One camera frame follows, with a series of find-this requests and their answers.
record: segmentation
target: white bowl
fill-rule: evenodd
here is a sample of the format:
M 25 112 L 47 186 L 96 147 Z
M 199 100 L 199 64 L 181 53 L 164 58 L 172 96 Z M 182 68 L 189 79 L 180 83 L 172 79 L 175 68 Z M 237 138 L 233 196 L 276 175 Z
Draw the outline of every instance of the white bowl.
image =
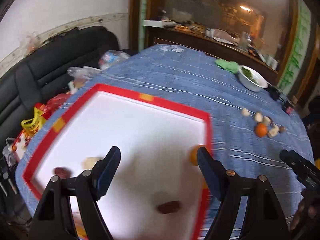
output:
M 244 67 L 245 69 L 248 69 L 251 71 L 252 74 L 252 78 L 255 79 L 255 81 L 258 83 L 258 85 L 254 82 L 252 82 L 249 78 L 247 78 L 243 72 L 242 72 L 242 67 Z M 249 90 L 253 91 L 253 92 L 258 92 L 263 88 L 267 88 L 268 87 L 268 83 L 266 82 L 266 80 L 255 70 L 253 70 L 252 68 L 249 68 L 247 66 L 243 66 L 240 65 L 239 66 L 239 74 L 238 74 L 239 80 L 240 82 Z

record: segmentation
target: sofa backrest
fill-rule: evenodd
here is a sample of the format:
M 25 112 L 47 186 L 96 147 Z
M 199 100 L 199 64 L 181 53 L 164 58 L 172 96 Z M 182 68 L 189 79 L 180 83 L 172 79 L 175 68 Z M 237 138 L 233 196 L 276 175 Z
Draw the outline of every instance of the sofa backrest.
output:
M 68 90 L 73 66 L 98 68 L 107 50 L 119 50 L 117 37 L 102 26 L 71 30 L 27 56 L 0 78 L 0 152 L 7 137 L 17 137 L 33 106 Z

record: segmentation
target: metal screw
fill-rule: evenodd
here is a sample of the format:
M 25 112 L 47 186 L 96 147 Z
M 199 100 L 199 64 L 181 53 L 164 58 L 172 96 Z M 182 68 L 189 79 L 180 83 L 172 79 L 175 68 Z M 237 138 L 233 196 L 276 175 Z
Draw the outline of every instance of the metal screw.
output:
M 226 174 L 230 177 L 234 176 L 236 173 L 233 170 L 227 170 Z
M 264 176 L 264 175 L 260 175 L 260 176 L 259 176 L 259 179 L 260 179 L 262 182 L 267 181 L 267 177 Z
M 52 182 L 56 182 L 58 179 L 59 179 L 59 177 L 58 177 L 57 175 L 54 175 L 54 176 L 51 178 L 51 181 L 52 181 Z
M 88 177 L 91 174 L 90 170 L 85 170 L 84 172 L 82 172 L 82 175 L 85 177 Z

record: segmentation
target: blue tablecloth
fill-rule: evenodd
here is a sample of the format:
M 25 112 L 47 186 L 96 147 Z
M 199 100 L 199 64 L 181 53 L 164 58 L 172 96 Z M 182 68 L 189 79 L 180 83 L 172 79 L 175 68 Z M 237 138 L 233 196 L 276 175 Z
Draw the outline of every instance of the blue tablecloth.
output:
M 298 114 L 293 112 L 288 116 L 281 109 L 281 104 L 273 101 L 265 90 L 258 93 L 247 90 L 235 75 L 218 68 L 214 63 L 215 58 L 185 47 L 182 47 L 183 52 L 175 52 L 170 48 L 164 45 L 153 46 L 102 71 L 63 104 L 31 140 L 18 165 L 16 181 L 32 215 L 38 201 L 22 179 L 28 160 L 55 120 L 94 84 L 104 83 L 209 112 L 214 157 L 226 169 L 233 169 L 240 176 L 256 178 L 265 174 L 276 192 L 287 221 L 292 220 L 301 200 L 302 185 L 296 180 L 293 171 L 279 159 L 279 153 L 282 149 L 293 149 L 313 161 L 310 141 Z M 241 114 L 244 107 L 253 113 L 261 111 L 270 116 L 276 124 L 286 127 L 287 131 L 274 138 L 258 138 L 253 131 L 256 125 L 253 118 Z M 200 239 L 210 227 L 218 206 L 219 203 L 211 198 Z M 232 239 L 240 234 L 245 206 L 246 199 L 243 198 Z

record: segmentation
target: green cloth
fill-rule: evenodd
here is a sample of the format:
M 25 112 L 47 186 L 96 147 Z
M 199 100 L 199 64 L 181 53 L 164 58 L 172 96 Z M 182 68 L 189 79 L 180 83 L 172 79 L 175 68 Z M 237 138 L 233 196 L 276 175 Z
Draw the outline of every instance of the green cloth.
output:
M 218 67 L 223 68 L 223 69 L 231 72 L 232 74 L 236 74 L 239 69 L 238 63 L 236 63 L 234 61 L 226 61 L 224 59 L 217 59 L 215 63 Z

